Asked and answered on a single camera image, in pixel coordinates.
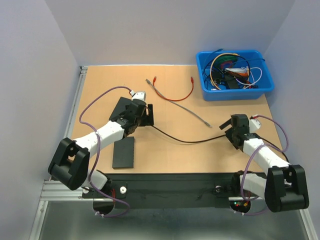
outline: screw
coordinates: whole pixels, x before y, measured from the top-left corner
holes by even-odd
[[[220,193],[221,191],[222,191],[222,186],[215,186],[215,191],[217,192],[217,193]]]

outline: red cable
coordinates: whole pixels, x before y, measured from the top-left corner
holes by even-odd
[[[157,77],[155,76],[153,78],[153,83],[152,83],[154,87],[155,87],[156,79],[157,79]],[[160,98],[164,99],[164,100],[173,101],[173,102],[179,102],[179,101],[187,99],[190,96],[190,94],[193,92],[193,90],[194,90],[194,78],[193,77],[191,77],[191,83],[192,83],[192,89],[191,89],[190,93],[186,97],[181,98],[181,99],[169,99],[169,98],[163,97],[160,93],[158,93],[158,91],[156,89],[154,89],[154,90],[155,90],[156,94],[158,94],[158,96]]]

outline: tabletop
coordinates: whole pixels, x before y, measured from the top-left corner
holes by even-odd
[[[212,125],[206,126],[189,112],[160,98],[147,84],[154,77],[158,90],[167,98],[185,97],[191,90],[191,76],[194,79],[192,94],[179,104],[194,111]],[[83,109],[97,96],[115,86],[127,86],[146,92],[146,101],[153,104],[154,126],[185,141],[198,141],[224,134],[219,126],[232,114],[248,116],[260,114],[271,117],[271,112],[263,95],[256,100],[204,101],[198,69],[195,65],[114,65],[90,66],[87,70],[81,92],[72,139],[82,137],[91,129],[80,124],[78,119]],[[87,110],[83,120],[97,129],[105,125],[120,97],[131,98],[125,89],[111,91]],[[257,133],[281,146],[275,125],[261,119]],[[225,138],[198,144],[177,142],[150,126],[138,127],[132,136],[134,142],[134,168],[113,169],[113,144],[101,151],[97,170],[104,173],[233,173],[244,170],[249,156],[236,150]],[[95,157],[91,156],[90,167]],[[251,171],[262,172],[252,162]]]

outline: black cable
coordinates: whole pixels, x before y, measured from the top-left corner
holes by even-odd
[[[265,139],[265,138],[263,138],[263,137],[261,137],[261,136],[259,136],[259,137],[260,137],[263,141],[266,141],[267,143],[273,145],[273,146],[276,147],[277,149],[280,149],[279,147],[277,147],[276,145],[274,145],[272,142],[268,141],[267,139]],[[285,160],[286,160],[288,163],[290,163],[287,155],[286,155],[284,152],[282,152],[282,155],[284,156]]]
[[[178,142],[181,142],[181,143],[185,143],[185,144],[199,144],[199,143],[204,143],[204,142],[208,142],[208,141],[211,141],[211,140],[215,140],[215,139],[219,139],[219,138],[222,138],[225,136],[224,135],[220,135],[220,136],[215,136],[215,137],[212,137],[212,138],[208,138],[208,139],[205,139],[205,140],[199,140],[199,141],[183,141],[183,140],[180,140],[178,138],[175,138],[174,136],[171,136],[169,135],[168,133],[165,133],[164,131],[160,130],[159,128],[157,128],[156,126],[151,126],[153,127],[154,129],[156,129],[157,131],[159,131],[160,133],[166,135],[167,137],[173,139],[173,140],[176,140]]]

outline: gray wall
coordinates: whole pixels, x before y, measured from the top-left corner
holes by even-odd
[[[319,1],[297,0],[265,58],[275,83],[267,98],[272,116],[288,132],[290,161],[306,170],[309,212],[320,236],[319,12]]]
[[[29,238],[79,67],[43,0],[0,8],[0,238]]]
[[[200,51],[268,48],[294,0],[45,0],[82,66],[194,64]]]

